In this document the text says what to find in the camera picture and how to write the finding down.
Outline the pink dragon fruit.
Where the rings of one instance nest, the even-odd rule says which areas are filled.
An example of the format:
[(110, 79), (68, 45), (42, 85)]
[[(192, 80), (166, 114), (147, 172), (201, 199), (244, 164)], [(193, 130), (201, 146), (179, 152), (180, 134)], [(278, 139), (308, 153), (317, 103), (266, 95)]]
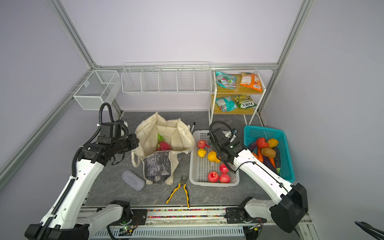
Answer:
[(171, 151), (172, 147), (158, 134), (157, 151)]

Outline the cream canvas tote bag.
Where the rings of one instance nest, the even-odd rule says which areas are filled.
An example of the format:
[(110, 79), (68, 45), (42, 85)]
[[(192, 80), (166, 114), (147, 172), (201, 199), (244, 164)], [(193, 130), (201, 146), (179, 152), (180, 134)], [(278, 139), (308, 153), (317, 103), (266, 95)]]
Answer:
[(139, 146), (132, 151), (132, 164), (135, 168), (143, 164), (146, 184), (172, 185), (178, 154), (187, 154), (195, 146), (190, 127), (181, 119), (166, 120), (155, 113), (136, 128), (135, 134)]

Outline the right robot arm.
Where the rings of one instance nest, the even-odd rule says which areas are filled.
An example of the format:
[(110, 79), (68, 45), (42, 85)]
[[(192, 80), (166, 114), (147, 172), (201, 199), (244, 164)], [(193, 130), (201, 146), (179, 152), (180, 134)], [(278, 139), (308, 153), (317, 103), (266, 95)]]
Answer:
[(293, 185), (261, 163), (235, 138), (235, 129), (229, 128), (231, 135), (227, 137), (221, 128), (214, 128), (216, 124), (226, 127), (228, 124), (215, 121), (209, 126), (209, 146), (217, 152), (218, 159), (233, 173), (238, 170), (245, 172), (272, 200), (270, 204), (260, 204), (254, 198), (247, 198), (239, 206), (240, 213), (247, 219), (272, 220), (286, 233), (294, 231), (309, 210), (306, 188), (300, 183)]

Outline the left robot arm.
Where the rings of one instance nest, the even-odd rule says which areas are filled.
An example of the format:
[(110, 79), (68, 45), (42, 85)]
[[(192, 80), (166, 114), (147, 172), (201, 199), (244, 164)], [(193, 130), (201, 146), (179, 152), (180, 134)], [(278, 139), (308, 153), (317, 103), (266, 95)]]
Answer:
[[(103, 122), (103, 110), (110, 112), (110, 122)], [(109, 103), (99, 110), (99, 124), (93, 136), (76, 151), (72, 160), (72, 174), (60, 196), (42, 218), (25, 231), (28, 240), (88, 240), (110, 224), (130, 223), (133, 218), (131, 205), (126, 201), (112, 201), (105, 208), (85, 220), (79, 220), (81, 207), (93, 183), (103, 168), (116, 155), (136, 149), (139, 140), (129, 134), (121, 120), (114, 120)]]

